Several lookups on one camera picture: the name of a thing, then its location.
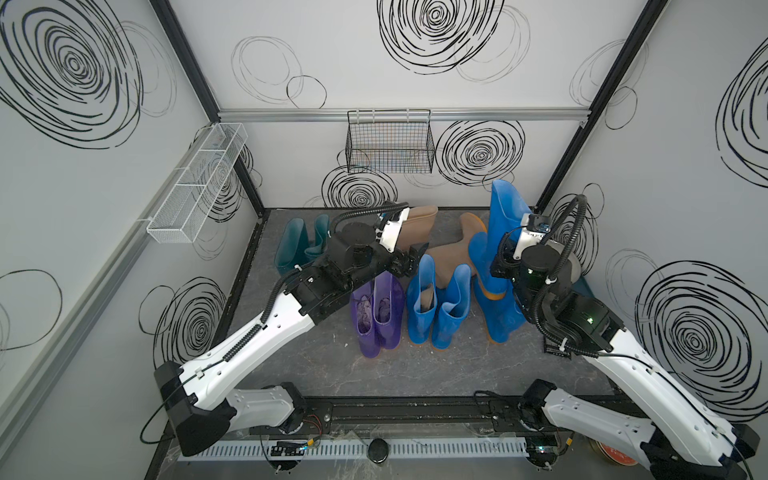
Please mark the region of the blue rain boot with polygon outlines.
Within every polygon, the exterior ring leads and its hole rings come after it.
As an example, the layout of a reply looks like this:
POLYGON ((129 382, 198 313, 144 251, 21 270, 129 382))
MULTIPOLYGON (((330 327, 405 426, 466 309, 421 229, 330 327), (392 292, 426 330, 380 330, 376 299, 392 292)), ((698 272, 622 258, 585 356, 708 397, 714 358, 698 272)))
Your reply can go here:
POLYGON ((437 304, 436 269, 430 255, 421 258, 418 271, 409 283, 406 300, 409 338, 414 344, 423 344, 430 334, 437 304))
POLYGON ((468 247, 480 290, 490 300, 501 300, 507 291, 507 280, 491 275, 491 264, 499 244, 508 232, 513 232, 515 239, 519 237, 522 218, 530 212, 528 204, 510 182, 506 180, 492 182, 487 231, 475 234, 468 247))
POLYGON ((447 349, 453 335, 458 331, 470 311, 471 268, 468 264, 458 265, 445 289, 438 290, 438 310, 432 328, 431 342, 439 350, 447 349))
POLYGON ((473 279, 475 298, 483 312, 490 339, 505 343, 510 335, 526 323, 524 314, 514 295, 514 285, 505 280, 506 291, 499 300, 488 298, 477 277, 473 279))

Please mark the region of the purple rain boot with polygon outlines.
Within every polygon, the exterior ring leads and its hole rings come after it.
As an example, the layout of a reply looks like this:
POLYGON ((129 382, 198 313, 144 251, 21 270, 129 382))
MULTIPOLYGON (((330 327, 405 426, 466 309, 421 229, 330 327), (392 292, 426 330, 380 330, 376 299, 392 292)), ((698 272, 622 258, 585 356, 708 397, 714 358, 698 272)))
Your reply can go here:
POLYGON ((373 320, 381 348, 393 350, 399 345, 404 307, 405 296, 400 281, 390 272, 379 274, 374 281, 373 320))
POLYGON ((371 282, 362 285, 352 293, 350 311, 362 355, 366 358, 376 358, 380 353, 380 346, 374 329, 371 282))

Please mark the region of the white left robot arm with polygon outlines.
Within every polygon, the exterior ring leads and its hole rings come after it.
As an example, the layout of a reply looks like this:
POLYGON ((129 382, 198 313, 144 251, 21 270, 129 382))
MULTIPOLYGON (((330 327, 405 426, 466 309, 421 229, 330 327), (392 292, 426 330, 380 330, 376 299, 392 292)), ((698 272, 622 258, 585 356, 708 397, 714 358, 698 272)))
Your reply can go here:
POLYGON ((381 273, 412 274, 428 245, 398 248, 409 214, 402 202, 338 215, 330 223, 324 252, 282 275, 262 313, 200 356, 156 368, 159 408, 184 456, 195 456, 244 428, 300 428, 304 399, 293 384, 243 390, 239 383, 285 344, 348 305, 356 289, 381 273))

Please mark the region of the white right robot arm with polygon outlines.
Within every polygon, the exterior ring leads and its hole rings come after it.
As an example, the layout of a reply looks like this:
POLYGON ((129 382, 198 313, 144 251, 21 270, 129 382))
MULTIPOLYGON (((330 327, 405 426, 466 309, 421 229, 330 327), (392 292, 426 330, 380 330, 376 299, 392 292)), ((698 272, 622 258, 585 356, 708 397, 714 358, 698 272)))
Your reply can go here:
POLYGON ((750 479, 760 438, 732 424, 687 392, 642 347, 603 302, 572 287, 570 254, 554 230, 567 218, 581 226, 588 201, 576 195, 550 221, 514 195, 494 196, 484 273, 510 288, 512 310, 533 324, 561 355, 581 356, 613 380, 643 414, 634 417, 590 403, 538 379, 517 411, 530 431, 571 430, 628 455, 656 479, 750 479))

